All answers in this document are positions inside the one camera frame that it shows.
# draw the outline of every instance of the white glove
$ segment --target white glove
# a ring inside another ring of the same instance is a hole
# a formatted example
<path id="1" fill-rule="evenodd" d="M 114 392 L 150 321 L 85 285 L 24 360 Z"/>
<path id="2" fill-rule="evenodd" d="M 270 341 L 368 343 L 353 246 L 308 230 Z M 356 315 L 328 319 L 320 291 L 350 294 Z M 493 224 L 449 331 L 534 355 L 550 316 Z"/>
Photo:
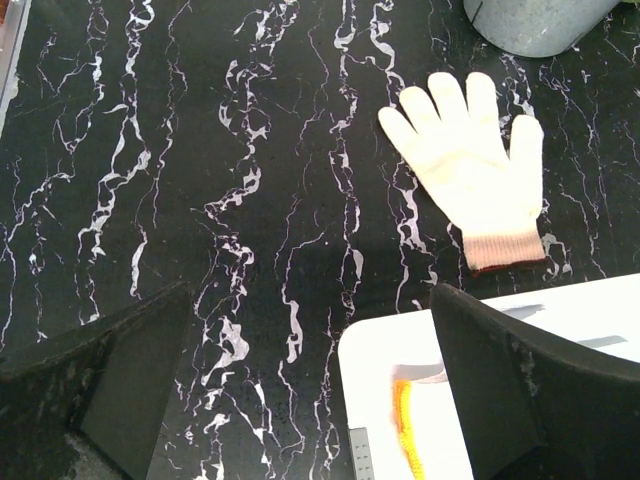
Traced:
<path id="1" fill-rule="evenodd" d="M 428 86 L 437 112 L 424 90 L 409 87 L 400 93 L 409 121 L 391 107 L 381 109 L 378 118 L 433 201 L 462 231 L 469 268 L 543 260 L 536 225 L 542 211 L 539 122 L 516 117 L 507 155 L 490 77 L 479 72 L 467 77 L 466 102 L 448 73 L 432 74 Z"/>

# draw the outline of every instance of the gray cylindrical container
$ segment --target gray cylindrical container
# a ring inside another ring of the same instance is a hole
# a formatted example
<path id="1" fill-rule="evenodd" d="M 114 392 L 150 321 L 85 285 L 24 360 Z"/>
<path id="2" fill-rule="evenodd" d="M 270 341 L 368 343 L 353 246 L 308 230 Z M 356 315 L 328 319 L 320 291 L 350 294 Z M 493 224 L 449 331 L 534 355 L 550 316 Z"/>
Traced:
<path id="1" fill-rule="evenodd" d="M 464 0 L 474 28 L 496 47 L 523 57 L 562 53 L 620 0 Z"/>

